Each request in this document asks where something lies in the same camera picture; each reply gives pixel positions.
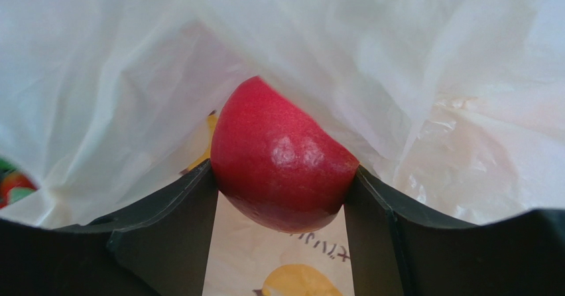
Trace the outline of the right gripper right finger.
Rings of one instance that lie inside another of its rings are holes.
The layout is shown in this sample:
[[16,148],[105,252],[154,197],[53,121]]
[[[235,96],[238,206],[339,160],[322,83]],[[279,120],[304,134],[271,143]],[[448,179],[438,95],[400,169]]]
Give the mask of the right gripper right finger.
[[484,226],[359,168],[344,206],[356,295],[563,295],[564,211]]

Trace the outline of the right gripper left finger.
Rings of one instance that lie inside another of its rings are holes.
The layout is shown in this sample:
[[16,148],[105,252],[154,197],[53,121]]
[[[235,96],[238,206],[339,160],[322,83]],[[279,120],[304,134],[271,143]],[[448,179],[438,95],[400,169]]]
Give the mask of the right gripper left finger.
[[2,295],[201,295],[218,191],[209,161],[85,226],[1,221]]

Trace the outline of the translucent beige plastic bag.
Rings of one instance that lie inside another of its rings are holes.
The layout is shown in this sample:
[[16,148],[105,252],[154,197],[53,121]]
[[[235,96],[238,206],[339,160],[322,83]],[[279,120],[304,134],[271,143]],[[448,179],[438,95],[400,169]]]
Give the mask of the translucent beige plastic bag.
[[172,184],[256,74],[445,215],[564,211],[564,0],[1,0],[1,159],[40,188],[1,221]]

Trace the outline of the red apple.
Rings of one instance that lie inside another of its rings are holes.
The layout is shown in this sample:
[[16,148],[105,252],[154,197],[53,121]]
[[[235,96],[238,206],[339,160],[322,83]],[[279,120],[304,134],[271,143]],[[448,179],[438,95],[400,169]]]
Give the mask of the red apple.
[[331,223],[359,166],[258,76],[240,84],[221,110],[210,162],[219,190],[236,209],[289,234]]

